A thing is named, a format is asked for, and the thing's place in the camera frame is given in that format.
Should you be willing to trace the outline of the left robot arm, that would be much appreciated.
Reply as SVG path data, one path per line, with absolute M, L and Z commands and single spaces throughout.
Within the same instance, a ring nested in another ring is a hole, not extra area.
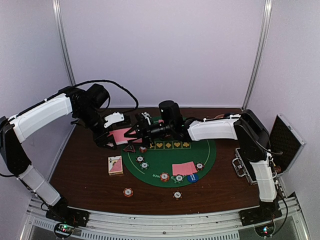
M 7 169 L 43 200 L 61 222 L 72 218 L 67 200 L 32 165 L 22 143 L 56 119 L 72 115 L 92 131 L 97 146 L 116 147 L 109 127 L 123 121 L 124 115 L 119 112 L 100 115 L 98 109 L 108 98 L 108 91 L 100 84 L 93 84 L 88 90 L 69 86 L 11 118 L 0 119 L 0 154 Z

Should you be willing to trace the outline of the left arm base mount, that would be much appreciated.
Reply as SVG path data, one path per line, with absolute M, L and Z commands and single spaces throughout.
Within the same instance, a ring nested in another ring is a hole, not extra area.
M 57 222 L 63 222 L 73 227 L 86 227 L 89 221 L 90 213 L 85 210 L 79 210 L 75 208 L 51 208 L 49 209 L 45 217 Z

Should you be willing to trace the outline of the green chip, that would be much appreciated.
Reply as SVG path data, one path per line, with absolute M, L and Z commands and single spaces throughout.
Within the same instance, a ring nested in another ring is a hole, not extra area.
M 177 183 L 177 184 L 180 184 L 184 181 L 184 176 L 181 175 L 181 174 L 178 174 L 174 177 L 174 182 Z
M 149 164 L 148 162 L 142 162 L 142 163 L 140 164 L 140 168 L 141 168 L 142 170 L 147 170 L 149 167 L 150 167 L 150 164 Z

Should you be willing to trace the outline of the red playing card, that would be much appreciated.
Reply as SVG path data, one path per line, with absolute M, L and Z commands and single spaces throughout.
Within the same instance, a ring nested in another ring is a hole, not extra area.
M 193 161 L 186 163 L 186 175 L 192 175 L 197 172 L 195 163 Z

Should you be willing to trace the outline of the blue small blind button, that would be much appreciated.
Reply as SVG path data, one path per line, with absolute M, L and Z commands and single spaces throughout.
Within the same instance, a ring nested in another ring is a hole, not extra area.
M 187 180 L 190 183 L 196 183 L 199 180 L 199 176 L 197 174 L 191 174 L 187 176 Z

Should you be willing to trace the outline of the red chips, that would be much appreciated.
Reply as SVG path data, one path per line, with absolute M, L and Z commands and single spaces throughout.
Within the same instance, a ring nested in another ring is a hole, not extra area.
M 160 181 L 161 182 L 168 182 L 170 180 L 170 175 L 167 173 L 167 172 L 163 172 L 161 175 L 160 175 Z
M 147 147 L 144 147 L 144 146 L 140 146 L 140 147 L 139 147 L 139 151 L 140 151 L 141 153 L 146 153 L 147 150 L 148 150 Z

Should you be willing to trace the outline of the brown poker chip stack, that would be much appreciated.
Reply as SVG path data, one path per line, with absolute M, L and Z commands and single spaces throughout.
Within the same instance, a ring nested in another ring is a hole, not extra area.
M 180 200 L 183 197 L 183 194 L 180 191 L 174 191 L 173 194 L 172 194 L 172 197 L 175 200 Z

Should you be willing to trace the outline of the red card deck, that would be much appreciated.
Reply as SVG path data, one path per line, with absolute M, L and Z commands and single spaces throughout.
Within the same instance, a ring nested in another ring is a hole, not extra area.
M 125 133 L 129 129 L 130 128 L 121 128 L 121 129 L 112 130 L 109 132 L 109 135 L 113 136 L 116 145 L 127 144 L 129 140 L 133 139 L 132 137 L 125 137 Z

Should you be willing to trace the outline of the orange poker chip stack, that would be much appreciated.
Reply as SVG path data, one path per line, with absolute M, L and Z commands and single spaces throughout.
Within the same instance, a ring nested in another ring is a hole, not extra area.
M 134 191 L 130 187 L 127 187 L 123 190 L 123 195 L 127 198 L 132 197 L 133 194 L 134 194 Z

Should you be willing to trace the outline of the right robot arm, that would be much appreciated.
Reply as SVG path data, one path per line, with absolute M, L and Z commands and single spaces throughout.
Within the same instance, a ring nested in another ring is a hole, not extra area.
M 266 221 L 276 212 L 277 189 L 273 177 L 271 159 L 281 156 L 282 151 L 272 151 L 270 135 L 251 110 L 230 114 L 221 118 L 183 118 L 179 105 L 165 100 L 159 105 L 162 123 L 154 123 L 148 113 L 137 113 L 136 123 L 124 133 L 129 142 L 142 141 L 148 147 L 157 138 L 170 135 L 182 142 L 232 139 L 239 143 L 242 157 L 253 168 L 259 190 L 256 216 Z

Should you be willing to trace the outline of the black red triangular dealer button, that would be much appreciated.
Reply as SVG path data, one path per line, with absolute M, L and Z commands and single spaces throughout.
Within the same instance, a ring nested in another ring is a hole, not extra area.
M 128 144 L 123 148 L 123 151 L 126 153 L 135 153 L 136 152 L 136 148 L 134 145 L 132 144 Z

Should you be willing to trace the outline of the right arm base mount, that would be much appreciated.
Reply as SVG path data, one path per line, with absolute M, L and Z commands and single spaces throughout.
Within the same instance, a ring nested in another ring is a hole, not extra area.
M 282 211 L 279 209 L 263 208 L 262 206 L 241 210 L 239 217 L 242 226 L 256 225 L 263 222 L 270 222 L 281 217 Z

